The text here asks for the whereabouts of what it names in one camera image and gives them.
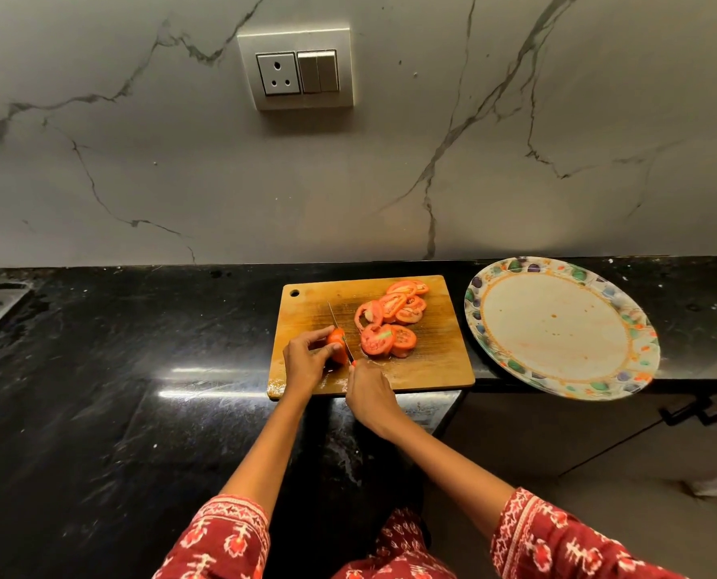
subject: red tomato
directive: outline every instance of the red tomato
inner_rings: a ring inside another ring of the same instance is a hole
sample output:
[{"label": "red tomato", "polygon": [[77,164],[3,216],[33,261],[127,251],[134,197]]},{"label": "red tomato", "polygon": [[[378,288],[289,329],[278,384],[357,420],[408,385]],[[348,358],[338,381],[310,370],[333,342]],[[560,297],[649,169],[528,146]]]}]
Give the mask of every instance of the red tomato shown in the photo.
[{"label": "red tomato", "polygon": [[413,280],[413,282],[415,283],[415,287],[417,287],[417,292],[415,292],[415,294],[424,295],[430,290],[424,281]]},{"label": "red tomato", "polygon": [[356,314],[353,316],[353,322],[356,324],[356,329],[358,329],[359,333],[364,330],[364,326],[361,324],[362,314],[367,321],[374,325],[380,325],[383,323],[383,305],[381,305],[378,300],[365,302],[358,309],[356,309]]},{"label": "red tomato", "polygon": [[417,292],[417,284],[411,280],[401,280],[389,286],[385,294],[389,295],[392,292],[403,292],[407,296],[412,296]]},{"label": "red tomato", "polygon": [[401,325],[392,325],[391,330],[393,331],[392,355],[396,357],[407,357],[410,355],[410,352],[415,349],[415,345],[417,345],[417,335],[415,335],[415,332]]},{"label": "red tomato", "polygon": [[330,343],[339,343],[340,349],[339,351],[335,351],[332,354],[332,359],[336,361],[337,363],[347,363],[348,362],[348,352],[345,350],[345,331],[343,331],[340,328],[335,329],[331,333],[328,334],[326,337],[326,344],[329,345]]},{"label": "red tomato", "polygon": [[405,306],[396,313],[396,321],[402,325],[410,325],[422,319],[422,311],[420,309],[412,309],[411,306]]},{"label": "red tomato", "polygon": [[421,299],[418,295],[412,295],[409,299],[407,299],[407,302],[404,304],[404,306],[424,311],[426,310],[426,307],[428,305],[426,304],[426,301]]},{"label": "red tomato", "polygon": [[367,355],[386,355],[394,341],[390,325],[367,325],[361,332],[361,348]]},{"label": "red tomato", "polygon": [[383,305],[383,320],[391,320],[395,314],[406,303],[406,295],[402,292],[392,292],[389,295],[380,297],[380,304]]}]

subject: decorative plate rim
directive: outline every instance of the decorative plate rim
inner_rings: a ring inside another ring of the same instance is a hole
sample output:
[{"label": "decorative plate rim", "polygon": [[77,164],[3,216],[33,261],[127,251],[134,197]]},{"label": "decorative plate rim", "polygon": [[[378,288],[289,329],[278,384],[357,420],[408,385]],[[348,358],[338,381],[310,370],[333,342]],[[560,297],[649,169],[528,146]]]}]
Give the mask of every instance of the decorative plate rim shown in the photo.
[{"label": "decorative plate rim", "polygon": [[[487,335],[488,327],[481,316],[483,294],[489,291],[490,284],[512,274],[535,272],[555,275],[584,285],[618,313],[629,338],[629,351],[622,366],[614,374],[585,382],[539,374],[504,350],[498,341],[490,340]],[[495,362],[519,380],[549,394],[577,400],[617,400],[641,391],[650,384],[659,369],[659,337],[640,305],[621,288],[599,274],[564,260],[541,256],[514,256],[485,266],[469,282],[463,310],[474,338]]]}]

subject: cabinet handle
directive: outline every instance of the cabinet handle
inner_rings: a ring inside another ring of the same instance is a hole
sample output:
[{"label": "cabinet handle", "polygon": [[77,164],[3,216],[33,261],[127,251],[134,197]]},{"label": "cabinet handle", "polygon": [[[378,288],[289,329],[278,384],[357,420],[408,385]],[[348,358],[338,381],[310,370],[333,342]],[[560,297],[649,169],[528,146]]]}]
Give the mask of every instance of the cabinet handle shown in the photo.
[{"label": "cabinet handle", "polygon": [[717,412],[714,415],[709,415],[705,412],[705,410],[711,406],[712,401],[709,396],[699,396],[688,406],[675,412],[670,412],[667,409],[659,409],[659,415],[670,427],[678,426],[681,422],[687,421],[694,416],[699,419],[699,422],[703,426],[708,427],[717,422]]}]

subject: hand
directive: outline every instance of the hand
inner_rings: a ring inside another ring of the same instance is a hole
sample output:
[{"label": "hand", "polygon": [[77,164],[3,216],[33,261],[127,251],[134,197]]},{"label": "hand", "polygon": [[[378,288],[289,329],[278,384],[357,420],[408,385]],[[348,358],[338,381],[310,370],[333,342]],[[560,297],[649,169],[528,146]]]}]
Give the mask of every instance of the hand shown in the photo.
[{"label": "hand", "polygon": [[324,377],[324,364],[334,351],[342,349],[339,343],[333,343],[316,350],[311,347],[334,331],[334,325],[318,331],[305,331],[291,340],[284,348],[286,364],[286,389],[284,398],[295,398],[304,403],[313,395],[316,384]]},{"label": "hand", "polygon": [[386,440],[400,424],[409,420],[396,402],[383,371],[366,359],[359,360],[355,368],[349,368],[345,400],[360,423]]}]

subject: red patterned sleeve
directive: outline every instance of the red patterned sleeve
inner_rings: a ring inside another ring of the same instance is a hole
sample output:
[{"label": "red patterned sleeve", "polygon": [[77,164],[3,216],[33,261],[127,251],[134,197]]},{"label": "red patterned sleeve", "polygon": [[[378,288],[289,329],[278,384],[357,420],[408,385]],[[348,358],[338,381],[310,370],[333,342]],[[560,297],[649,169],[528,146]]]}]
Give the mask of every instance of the red patterned sleeve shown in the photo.
[{"label": "red patterned sleeve", "polygon": [[152,579],[261,579],[270,550],[267,524],[267,514],[246,498],[211,498]]},{"label": "red patterned sleeve", "polygon": [[506,502],[490,553],[501,579],[681,579],[522,488]]}]

